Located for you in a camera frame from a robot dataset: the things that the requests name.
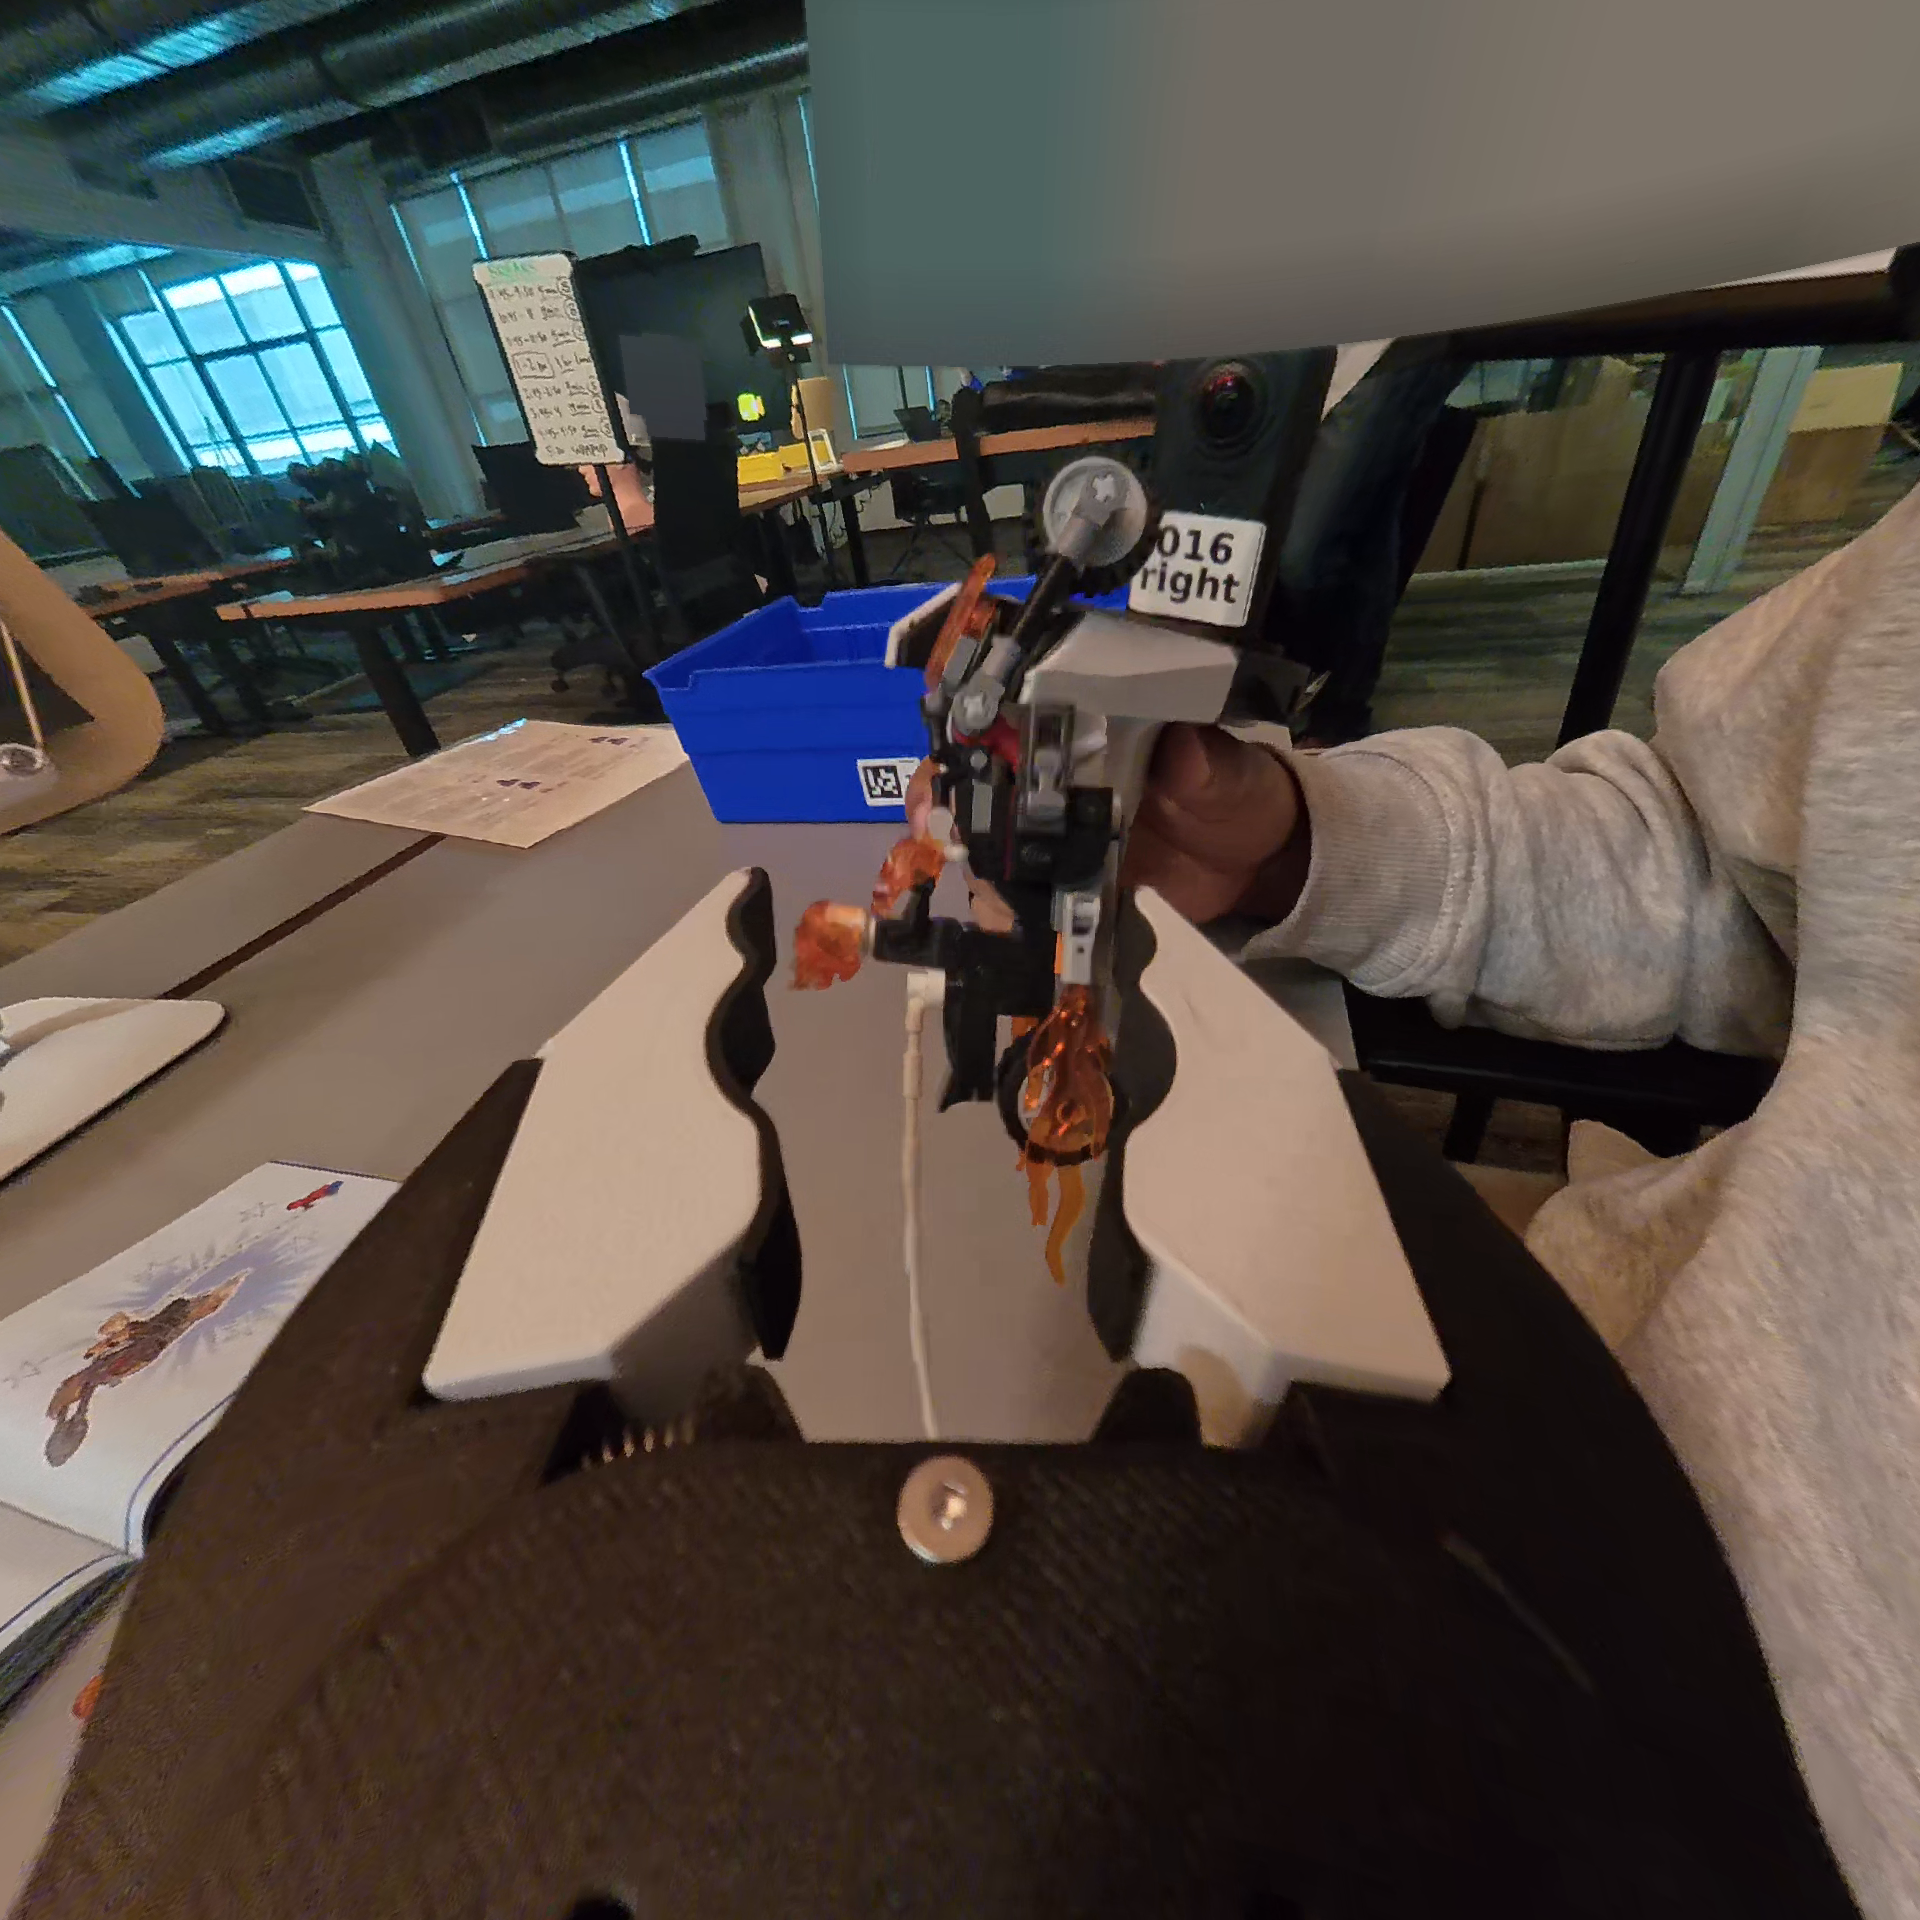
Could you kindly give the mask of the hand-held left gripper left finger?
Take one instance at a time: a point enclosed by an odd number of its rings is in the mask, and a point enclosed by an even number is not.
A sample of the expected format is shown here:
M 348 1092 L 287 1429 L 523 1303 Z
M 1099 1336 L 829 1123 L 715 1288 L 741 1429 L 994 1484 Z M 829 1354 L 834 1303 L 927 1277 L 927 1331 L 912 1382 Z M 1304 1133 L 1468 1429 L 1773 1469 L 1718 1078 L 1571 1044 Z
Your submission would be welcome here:
M 782 1357 L 804 1236 L 760 1086 L 776 897 L 732 868 L 544 1048 L 420 1385 L 482 1402 L 612 1385 L 690 1402 Z

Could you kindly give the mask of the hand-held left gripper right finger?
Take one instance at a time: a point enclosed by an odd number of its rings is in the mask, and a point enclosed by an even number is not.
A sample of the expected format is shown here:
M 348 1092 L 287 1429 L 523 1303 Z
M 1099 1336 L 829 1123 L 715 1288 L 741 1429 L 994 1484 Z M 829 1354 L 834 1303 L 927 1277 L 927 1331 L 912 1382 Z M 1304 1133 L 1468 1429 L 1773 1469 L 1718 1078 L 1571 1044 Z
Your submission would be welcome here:
M 1451 1357 L 1324 1040 L 1154 888 L 1116 915 L 1115 1014 L 1088 1243 L 1105 1350 L 1179 1374 L 1200 1402 L 1432 1402 Z

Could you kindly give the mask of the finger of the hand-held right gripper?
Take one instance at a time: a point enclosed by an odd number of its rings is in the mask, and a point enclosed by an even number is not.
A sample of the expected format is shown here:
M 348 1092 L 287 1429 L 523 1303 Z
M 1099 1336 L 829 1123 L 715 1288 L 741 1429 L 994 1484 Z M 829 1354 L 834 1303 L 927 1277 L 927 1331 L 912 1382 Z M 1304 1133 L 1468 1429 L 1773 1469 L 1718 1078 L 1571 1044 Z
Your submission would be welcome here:
M 1229 709 L 1239 649 L 1129 614 L 1080 614 L 1038 664 L 1034 709 L 1121 720 L 1216 720 Z
M 912 605 L 886 639 L 887 667 L 952 667 L 977 649 L 977 587 L 942 587 Z

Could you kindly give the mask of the black red lego motorcycle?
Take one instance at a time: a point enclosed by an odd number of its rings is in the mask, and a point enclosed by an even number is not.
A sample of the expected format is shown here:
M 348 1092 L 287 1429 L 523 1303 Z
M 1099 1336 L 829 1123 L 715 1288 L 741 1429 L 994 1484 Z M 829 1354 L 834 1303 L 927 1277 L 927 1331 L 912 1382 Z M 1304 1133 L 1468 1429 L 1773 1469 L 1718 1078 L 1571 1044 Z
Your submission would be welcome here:
M 952 587 L 977 587 L 977 649 L 926 667 L 934 748 L 907 804 L 907 831 L 952 840 L 966 865 L 934 888 L 934 910 L 988 924 L 1009 907 L 1040 948 L 1050 1005 L 1014 1044 L 994 1105 L 1045 1228 L 1045 1270 L 1070 1277 L 1070 1236 L 1088 1211 L 1088 1164 L 1105 1159 L 1116 1089 L 1115 1036 L 1096 960 L 1116 897 L 1115 788 L 1105 719 L 1034 709 L 1034 664 L 1088 614 L 1080 597 L 1121 583 L 1121 566 L 1156 532 L 1136 465 L 1090 451 L 1055 469 L 1040 500 L 1038 579 L 1025 601 L 994 593 L 998 562 Z

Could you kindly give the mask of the black flame-headed lego minifigure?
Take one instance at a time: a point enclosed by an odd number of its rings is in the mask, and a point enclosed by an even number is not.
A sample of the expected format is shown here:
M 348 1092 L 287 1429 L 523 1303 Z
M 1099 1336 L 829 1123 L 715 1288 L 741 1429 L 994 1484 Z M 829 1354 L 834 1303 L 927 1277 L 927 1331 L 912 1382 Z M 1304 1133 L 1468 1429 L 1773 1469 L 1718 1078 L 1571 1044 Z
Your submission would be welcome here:
M 942 1106 L 998 1105 L 1014 1072 L 1014 1044 L 1027 1040 L 1050 1005 L 1040 948 L 1027 943 L 1009 907 L 988 924 L 934 910 L 939 878 L 966 865 L 966 852 L 939 834 L 900 834 L 881 859 L 872 900 L 811 900 L 798 915 L 792 982 L 825 990 L 855 982 L 860 962 L 897 962 L 939 990 L 949 1086 Z

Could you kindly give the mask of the person's right forearm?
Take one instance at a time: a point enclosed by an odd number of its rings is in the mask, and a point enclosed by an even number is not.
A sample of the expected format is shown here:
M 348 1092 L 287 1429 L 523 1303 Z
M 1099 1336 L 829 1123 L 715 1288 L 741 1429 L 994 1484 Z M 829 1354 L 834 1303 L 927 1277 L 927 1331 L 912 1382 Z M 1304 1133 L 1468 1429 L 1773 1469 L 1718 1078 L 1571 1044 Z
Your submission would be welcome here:
M 1597 732 L 1508 765 L 1470 732 L 1294 755 L 1310 859 L 1246 953 L 1444 1028 L 1780 1059 L 1799 810 L 1726 755 Z

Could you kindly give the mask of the lego instruction booklet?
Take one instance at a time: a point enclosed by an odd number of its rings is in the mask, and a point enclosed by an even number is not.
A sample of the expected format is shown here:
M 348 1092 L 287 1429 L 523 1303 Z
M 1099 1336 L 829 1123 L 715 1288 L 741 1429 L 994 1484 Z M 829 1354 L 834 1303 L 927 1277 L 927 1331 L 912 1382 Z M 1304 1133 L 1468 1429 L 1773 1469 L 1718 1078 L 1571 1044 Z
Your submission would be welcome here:
M 397 1187 L 263 1162 L 7 1318 L 7 1715 L 129 1584 L 200 1443 Z

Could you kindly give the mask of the person's right hand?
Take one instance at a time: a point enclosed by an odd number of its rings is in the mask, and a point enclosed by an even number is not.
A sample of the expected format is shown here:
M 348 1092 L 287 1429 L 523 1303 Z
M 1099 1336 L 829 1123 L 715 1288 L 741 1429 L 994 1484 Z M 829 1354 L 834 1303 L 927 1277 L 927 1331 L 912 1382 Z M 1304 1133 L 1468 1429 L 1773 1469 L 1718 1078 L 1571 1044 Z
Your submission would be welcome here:
M 1310 878 L 1310 810 L 1294 757 L 1223 725 L 1170 720 L 1148 757 L 1121 882 L 1191 924 L 1285 924 Z

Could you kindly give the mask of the orange-edged background desk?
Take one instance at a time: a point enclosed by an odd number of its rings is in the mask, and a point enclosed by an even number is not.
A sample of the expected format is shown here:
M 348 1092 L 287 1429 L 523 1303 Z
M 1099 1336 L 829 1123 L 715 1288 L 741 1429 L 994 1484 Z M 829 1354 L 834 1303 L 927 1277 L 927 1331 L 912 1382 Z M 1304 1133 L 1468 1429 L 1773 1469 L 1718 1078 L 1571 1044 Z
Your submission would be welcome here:
M 1116 451 L 1128 444 L 1148 444 L 1156 430 L 1154 417 L 1099 417 L 1070 425 L 1009 425 L 1009 430 L 972 430 L 927 437 L 927 444 L 867 444 L 838 455 L 849 480 L 892 480 L 892 469 L 955 469 L 966 495 L 966 532 L 972 562 L 998 545 L 988 495 L 1001 486 L 1034 486 L 1059 461 L 1080 451 Z
M 600 597 L 597 566 L 615 562 L 630 572 L 631 619 L 618 621 L 612 614 L 612 601 Z M 569 579 L 588 593 L 591 614 L 612 639 L 612 667 L 626 681 L 639 681 L 639 674 L 662 657 L 662 619 L 656 601 L 639 572 L 639 562 L 615 540 L 577 540 L 577 541 L 546 541 L 526 545 L 514 562 L 491 566 L 455 566 L 436 572 L 417 572 L 406 583 L 383 587 L 336 587 L 336 593 L 274 593 L 274 597 L 247 597 L 217 605 L 217 619 L 225 628 L 297 628 L 318 621 L 323 630 L 348 630 L 358 657 L 358 674 L 370 675 L 378 709 L 388 712 L 397 739 L 408 757 L 440 755 L 440 735 L 420 709 L 420 695 L 406 675 L 406 664 L 389 649 L 389 630 L 398 630 L 406 614 L 417 611 L 455 611 L 477 597 L 499 597 L 515 587 L 544 587 L 546 579 Z

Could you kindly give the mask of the blue plastic bin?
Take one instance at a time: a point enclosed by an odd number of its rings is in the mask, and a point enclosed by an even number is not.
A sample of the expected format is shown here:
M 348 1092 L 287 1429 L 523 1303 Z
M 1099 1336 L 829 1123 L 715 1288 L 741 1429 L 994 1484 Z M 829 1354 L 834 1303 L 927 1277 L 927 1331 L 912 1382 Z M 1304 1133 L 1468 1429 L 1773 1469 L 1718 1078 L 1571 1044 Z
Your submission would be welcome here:
M 645 667 L 723 824 L 900 820 L 934 735 L 926 667 L 887 647 L 939 593 L 782 597 Z

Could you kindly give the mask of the black office chair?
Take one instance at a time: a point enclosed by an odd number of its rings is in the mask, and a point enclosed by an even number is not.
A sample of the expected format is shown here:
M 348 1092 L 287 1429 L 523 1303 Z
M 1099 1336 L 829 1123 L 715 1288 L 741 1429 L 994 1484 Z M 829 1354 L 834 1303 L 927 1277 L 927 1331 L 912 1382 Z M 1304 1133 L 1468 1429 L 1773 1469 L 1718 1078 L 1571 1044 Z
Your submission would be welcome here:
M 767 583 L 756 569 L 741 515 L 736 448 L 729 437 L 649 437 L 656 572 L 677 639 L 704 639 L 756 614 Z

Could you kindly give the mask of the brown cardboard boxes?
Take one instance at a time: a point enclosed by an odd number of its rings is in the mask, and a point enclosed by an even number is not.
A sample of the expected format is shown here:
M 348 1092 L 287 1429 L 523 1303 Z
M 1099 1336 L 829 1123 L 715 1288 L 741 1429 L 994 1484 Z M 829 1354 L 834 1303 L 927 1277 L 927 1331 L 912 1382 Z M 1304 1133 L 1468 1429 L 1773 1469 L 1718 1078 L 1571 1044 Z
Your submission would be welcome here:
M 1662 356 L 1475 362 L 1475 430 L 1415 572 L 1600 566 L 1642 451 Z M 1718 587 L 1755 532 L 1837 526 L 1918 399 L 1918 347 L 1733 348 L 1686 451 L 1662 579 Z

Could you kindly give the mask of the printed paper sheet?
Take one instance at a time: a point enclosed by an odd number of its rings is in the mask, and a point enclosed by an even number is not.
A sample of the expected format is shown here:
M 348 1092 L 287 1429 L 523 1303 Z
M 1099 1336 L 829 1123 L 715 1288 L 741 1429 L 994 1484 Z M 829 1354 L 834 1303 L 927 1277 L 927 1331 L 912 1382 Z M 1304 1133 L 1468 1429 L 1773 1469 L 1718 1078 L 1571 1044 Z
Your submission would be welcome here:
M 312 817 L 530 852 L 690 757 L 674 725 L 506 720 L 312 804 Z

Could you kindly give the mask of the black background monitor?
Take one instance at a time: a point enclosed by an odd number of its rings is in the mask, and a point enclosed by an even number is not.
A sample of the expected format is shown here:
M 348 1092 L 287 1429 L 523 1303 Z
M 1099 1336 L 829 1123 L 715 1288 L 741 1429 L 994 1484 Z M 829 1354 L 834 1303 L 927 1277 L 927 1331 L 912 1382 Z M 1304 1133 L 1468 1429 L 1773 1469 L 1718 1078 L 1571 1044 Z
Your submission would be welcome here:
M 785 376 L 750 342 L 750 305 L 767 296 L 756 240 L 583 257 L 573 296 L 630 444 L 710 437 L 741 451 L 750 436 L 785 430 Z

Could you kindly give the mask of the black metal table frame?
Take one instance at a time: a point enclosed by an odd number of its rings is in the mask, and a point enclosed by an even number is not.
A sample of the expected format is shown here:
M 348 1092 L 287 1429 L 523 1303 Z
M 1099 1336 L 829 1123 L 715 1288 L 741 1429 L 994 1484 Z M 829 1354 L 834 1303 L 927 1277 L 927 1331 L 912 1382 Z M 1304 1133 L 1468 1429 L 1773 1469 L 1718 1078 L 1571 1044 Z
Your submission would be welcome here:
M 1642 451 L 1623 486 L 1614 545 L 1600 566 L 1460 569 L 1444 601 L 1417 601 L 1417 639 L 1439 647 L 1439 691 L 1385 725 L 1470 725 L 1462 698 L 1523 674 L 1571 667 L 1555 746 L 1614 720 L 1614 698 L 1662 597 L 1662 545 L 1680 480 L 1703 417 L 1716 369 L 1733 348 L 1918 347 L 1918 247 L 1865 269 L 1815 269 L 1763 293 L 1700 293 L 1594 310 L 1550 324 L 1392 347 L 1321 425 L 1310 473 L 1290 527 L 1285 647 L 1310 667 L 1321 698 L 1299 720 L 1304 746 L 1345 746 L 1377 725 L 1374 698 L 1385 635 L 1415 562 L 1444 500 L 1470 417 L 1451 406 L 1475 362 L 1662 356 Z

